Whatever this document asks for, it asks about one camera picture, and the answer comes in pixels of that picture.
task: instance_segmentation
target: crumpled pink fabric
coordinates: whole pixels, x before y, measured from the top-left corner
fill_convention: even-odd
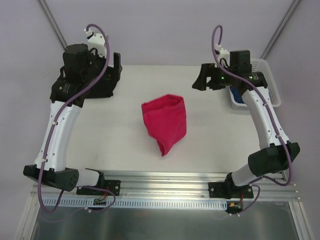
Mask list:
[[[144,125],[156,139],[161,156],[187,134],[187,113],[184,98],[168,94],[141,105]]]

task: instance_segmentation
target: metal pole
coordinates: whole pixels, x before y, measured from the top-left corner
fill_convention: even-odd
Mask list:
[[[285,29],[287,23],[289,22],[290,18],[293,16],[293,14],[296,12],[298,9],[298,6],[302,0],[293,0],[292,3],[290,4],[289,8],[285,12],[281,22],[279,23],[278,27],[276,28],[275,32],[273,33],[272,37],[270,38],[267,46],[265,47],[261,59],[266,59],[269,53],[271,52],[272,48],[274,47],[275,43],[279,39],[281,33]]]
[[[37,0],[37,2],[39,3],[39,6],[41,7],[45,17],[49,21],[49,24],[50,24],[54,34],[58,38],[62,48],[65,49],[68,46],[68,44],[67,44],[67,42],[66,42],[66,40],[65,40],[65,38],[59,28],[54,16],[52,15],[46,0]]]

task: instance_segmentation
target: white table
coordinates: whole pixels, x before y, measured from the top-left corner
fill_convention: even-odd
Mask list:
[[[192,89],[200,66],[124,66],[114,96],[86,99],[75,123],[67,167],[97,170],[228,173],[259,150],[249,113],[231,109],[228,92]],[[165,157],[143,123],[141,104],[184,98],[187,135]]]

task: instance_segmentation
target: blue object in basket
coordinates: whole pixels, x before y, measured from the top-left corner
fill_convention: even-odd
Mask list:
[[[233,86],[230,87],[230,90],[232,92],[233,98],[236,103],[238,104],[244,104],[245,102],[242,100],[242,97],[237,89],[235,89]]]

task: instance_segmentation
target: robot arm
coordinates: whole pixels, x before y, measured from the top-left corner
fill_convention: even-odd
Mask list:
[[[215,52],[219,54],[217,59],[228,72],[248,80],[261,92],[264,99],[267,100],[267,104],[273,115],[273,119],[271,119],[261,97],[248,84],[226,74],[216,63],[204,63],[201,65],[199,77],[192,85],[192,88],[205,91],[207,88],[220,90],[226,86],[230,86],[237,89],[251,113],[258,134],[260,150],[248,157],[248,164],[237,171],[229,173],[224,184],[221,184],[220,189],[214,189],[222,198],[230,199],[234,190],[248,186],[250,182],[258,177],[288,169],[289,165],[285,150],[277,138],[272,120],[274,120],[281,138],[286,143],[291,161],[300,152],[300,147],[296,142],[291,143],[283,131],[271,105],[269,90],[267,88],[268,84],[264,74],[262,72],[252,72],[250,52],[242,50],[232,51],[228,54],[228,51],[217,44],[215,45]]]
[[[85,98],[105,98],[113,95],[113,89],[122,71],[120,54],[113,54],[114,67],[108,66],[104,75],[89,92],[80,95],[66,106],[56,118],[61,107],[73,96],[86,88],[102,71],[107,56],[107,48],[101,33],[85,32],[87,44],[73,44],[65,48],[64,66],[60,76],[51,88],[49,123],[40,152],[33,165],[26,165],[23,174],[36,182],[39,179],[44,151],[52,125],[55,127],[49,142],[46,163],[41,182],[57,189],[72,191],[75,187],[104,185],[102,172],[91,169],[67,168],[67,149],[76,119],[83,107]]]

